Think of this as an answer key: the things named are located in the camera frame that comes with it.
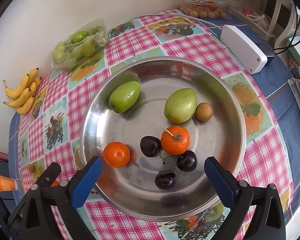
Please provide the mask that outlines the yellow banana bunch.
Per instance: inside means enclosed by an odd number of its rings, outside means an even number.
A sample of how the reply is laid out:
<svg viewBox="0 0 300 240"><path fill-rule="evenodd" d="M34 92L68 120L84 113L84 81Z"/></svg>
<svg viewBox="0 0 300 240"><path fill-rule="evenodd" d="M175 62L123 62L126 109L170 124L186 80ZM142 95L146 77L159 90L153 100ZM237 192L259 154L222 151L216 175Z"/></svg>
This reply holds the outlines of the yellow banana bunch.
<svg viewBox="0 0 300 240"><path fill-rule="evenodd" d="M37 76L38 72L39 68L30 70L14 89L8 87L6 80L3 80L5 94L10 99L3 104L13 108L19 115L27 114L34 104L37 89L42 83L42 78Z"/></svg>

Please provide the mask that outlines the small green jujube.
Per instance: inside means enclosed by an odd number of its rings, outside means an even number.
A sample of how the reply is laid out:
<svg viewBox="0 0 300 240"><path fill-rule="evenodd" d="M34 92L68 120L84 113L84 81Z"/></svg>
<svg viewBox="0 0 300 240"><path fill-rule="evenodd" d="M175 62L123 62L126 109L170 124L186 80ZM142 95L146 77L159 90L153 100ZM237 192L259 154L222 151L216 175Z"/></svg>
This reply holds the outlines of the small green jujube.
<svg viewBox="0 0 300 240"><path fill-rule="evenodd" d="M182 88L168 97L164 107L164 115L170 122L181 124L194 115L196 107L196 92L191 88Z"/></svg>

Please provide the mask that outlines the large green jujube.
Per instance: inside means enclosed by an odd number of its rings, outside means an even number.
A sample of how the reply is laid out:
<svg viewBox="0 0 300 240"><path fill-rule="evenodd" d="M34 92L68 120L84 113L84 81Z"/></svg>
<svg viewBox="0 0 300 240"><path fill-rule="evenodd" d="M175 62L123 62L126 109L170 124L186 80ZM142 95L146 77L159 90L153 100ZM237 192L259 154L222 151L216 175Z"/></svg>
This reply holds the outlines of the large green jujube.
<svg viewBox="0 0 300 240"><path fill-rule="evenodd" d="M137 81L129 81L117 87L109 98L109 107L115 113L129 110L138 100L141 86Z"/></svg>

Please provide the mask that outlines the orange tangerine with stem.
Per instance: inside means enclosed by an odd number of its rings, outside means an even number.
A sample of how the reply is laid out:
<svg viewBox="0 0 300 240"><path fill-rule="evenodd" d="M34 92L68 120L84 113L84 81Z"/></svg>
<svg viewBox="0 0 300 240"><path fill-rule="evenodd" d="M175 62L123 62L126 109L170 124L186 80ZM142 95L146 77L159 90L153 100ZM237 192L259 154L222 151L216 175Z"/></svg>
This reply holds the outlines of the orange tangerine with stem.
<svg viewBox="0 0 300 240"><path fill-rule="evenodd" d="M167 154L176 156L188 150L191 138L187 129L175 125L163 129L160 141Z"/></svg>

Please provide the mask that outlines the small orange tangerine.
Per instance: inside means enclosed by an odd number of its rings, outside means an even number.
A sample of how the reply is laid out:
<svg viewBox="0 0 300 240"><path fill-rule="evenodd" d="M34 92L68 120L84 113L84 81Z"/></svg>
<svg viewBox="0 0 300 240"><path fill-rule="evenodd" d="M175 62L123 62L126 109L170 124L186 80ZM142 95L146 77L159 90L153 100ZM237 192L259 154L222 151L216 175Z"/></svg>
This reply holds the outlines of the small orange tangerine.
<svg viewBox="0 0 300 240"><path fill-rule="evenodd" d="M56 187L59 185L59 182L57 180L54 180L53 183L50 185L51 187Z"/></svg>

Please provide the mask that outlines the brown longan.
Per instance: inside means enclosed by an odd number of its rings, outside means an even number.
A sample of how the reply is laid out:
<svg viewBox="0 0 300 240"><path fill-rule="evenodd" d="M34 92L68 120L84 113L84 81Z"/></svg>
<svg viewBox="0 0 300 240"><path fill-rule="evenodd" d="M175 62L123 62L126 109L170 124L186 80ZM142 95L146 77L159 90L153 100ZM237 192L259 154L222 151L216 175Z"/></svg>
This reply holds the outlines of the brown longan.
<svg viewBox="0 0 300 240"><path fill-rule="evenodd" d="M201 102L195 112L196 118L201 122L209 121L213 116L213 108L207 102Z"/></svg>
<svg viewBox="0 0 300 240"><path fill-rule="evenodd" d="M34 174L34 172L36 171L36 168L33 164L29 164L27 166L27 170L30 172L30 174Z"/></svg>

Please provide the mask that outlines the orange tube bottle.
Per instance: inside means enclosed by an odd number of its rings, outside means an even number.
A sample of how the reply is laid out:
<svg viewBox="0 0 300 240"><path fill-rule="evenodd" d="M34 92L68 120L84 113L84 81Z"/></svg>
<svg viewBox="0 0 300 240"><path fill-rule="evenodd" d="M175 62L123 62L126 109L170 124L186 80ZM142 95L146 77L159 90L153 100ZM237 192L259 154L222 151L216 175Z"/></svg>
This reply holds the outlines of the orange tube bottle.
<svg viewBox="0 0 300 240"><path fill-rule="evenodd" d="M0 192L15 191L18 189L17 181L0 175Z"/></svg>

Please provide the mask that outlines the clear box of longans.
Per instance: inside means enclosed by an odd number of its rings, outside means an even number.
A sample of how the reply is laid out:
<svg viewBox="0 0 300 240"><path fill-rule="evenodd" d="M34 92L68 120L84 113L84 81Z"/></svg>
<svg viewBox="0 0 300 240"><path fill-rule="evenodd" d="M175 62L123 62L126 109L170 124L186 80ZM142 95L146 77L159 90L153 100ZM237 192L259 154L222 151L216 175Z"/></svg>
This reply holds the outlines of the clear box of longans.
<svg viewBox="0 0 300 240"><path fill-rule="evenodd" d="M239 8L234 0L179 0L177 9L202 20L228 20L230 11Z"/></svg>

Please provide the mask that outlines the white power adapter box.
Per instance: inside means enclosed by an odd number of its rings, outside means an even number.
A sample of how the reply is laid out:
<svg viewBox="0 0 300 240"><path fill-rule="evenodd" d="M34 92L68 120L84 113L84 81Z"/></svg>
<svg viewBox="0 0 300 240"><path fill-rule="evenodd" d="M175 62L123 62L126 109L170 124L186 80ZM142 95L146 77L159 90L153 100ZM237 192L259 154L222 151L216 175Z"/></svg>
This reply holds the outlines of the white power adapter box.
<svg viewBox="0 0 300 240"><path fill-rule="evenodd" d="M266 65L265 53L236 26L224 25L220 39L250 74L259 73Z"/></svg>

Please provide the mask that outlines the white wooden chair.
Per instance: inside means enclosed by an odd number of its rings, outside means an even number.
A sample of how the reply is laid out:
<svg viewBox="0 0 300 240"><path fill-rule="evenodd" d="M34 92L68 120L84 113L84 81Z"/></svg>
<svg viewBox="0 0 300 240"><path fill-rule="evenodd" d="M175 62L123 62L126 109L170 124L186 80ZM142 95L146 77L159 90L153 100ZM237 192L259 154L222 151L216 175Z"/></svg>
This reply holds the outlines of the white wooden chair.
<svg viewBox="0 0 300 240"><path fill-rule="evenodd" d="M267 42L273 40L276 41L277 37L274 35L274 30L277 28L278 30L278 24L277 20L279 18L280 10L283 5L284 0L275 0L275 6L273 15L271 17L268 17L267 14L265 14L266 18L270 20L270 24L268 27L268 30L264 30L261 26L259 26L255 21L253 21L248 16L244 15L239 9L234 10L235 15L240 18L244 23L250 25L254 31L256 31L262 38L264 38Z"/></svg>

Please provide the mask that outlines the checkered fruit-print tablecloth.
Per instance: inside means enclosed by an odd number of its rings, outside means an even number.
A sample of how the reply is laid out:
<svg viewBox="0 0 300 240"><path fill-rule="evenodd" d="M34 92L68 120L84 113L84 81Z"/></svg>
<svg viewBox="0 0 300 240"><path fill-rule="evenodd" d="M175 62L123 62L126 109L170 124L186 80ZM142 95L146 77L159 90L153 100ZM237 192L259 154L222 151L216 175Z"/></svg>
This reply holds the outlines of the checkered fruit-print tablecloth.
<svg viewBox="0 0 300 240"><path fill-rule="evenodd" d="M217 41L207 27L179 16L143 16L110 31L105 48L79 63L72 73L52 70L37 74L33 105L19 126L18 168L26 192L56 161L62 172L57 178L70 179L82 169L79 132L84 114L96 90L129 63L160 56L181 57L209 68L226 81L243 107L247 149L237 176L253 186L274 183L284 213L293 200L288 153L274 112L247 70ZM210 239L229 209L221 203L186 219L146 222L125 215L108 204L95 189L88 203L78 208L94 239Z"/></svg>

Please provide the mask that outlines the plastic tray of green fruits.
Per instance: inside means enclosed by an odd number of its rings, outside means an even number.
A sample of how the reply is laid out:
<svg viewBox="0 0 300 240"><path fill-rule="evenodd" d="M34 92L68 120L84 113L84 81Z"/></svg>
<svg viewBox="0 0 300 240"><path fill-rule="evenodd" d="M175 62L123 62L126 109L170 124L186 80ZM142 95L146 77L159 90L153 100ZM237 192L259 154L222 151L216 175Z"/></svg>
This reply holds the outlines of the plastic tray of green fruits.
<svg viewBox="0 0 300 240"><path fill-rule="evenodd" d="M51 55L51 66L70 72L85 59L104 49L108 41L106 22L97 18L57 43Z"/></svg>

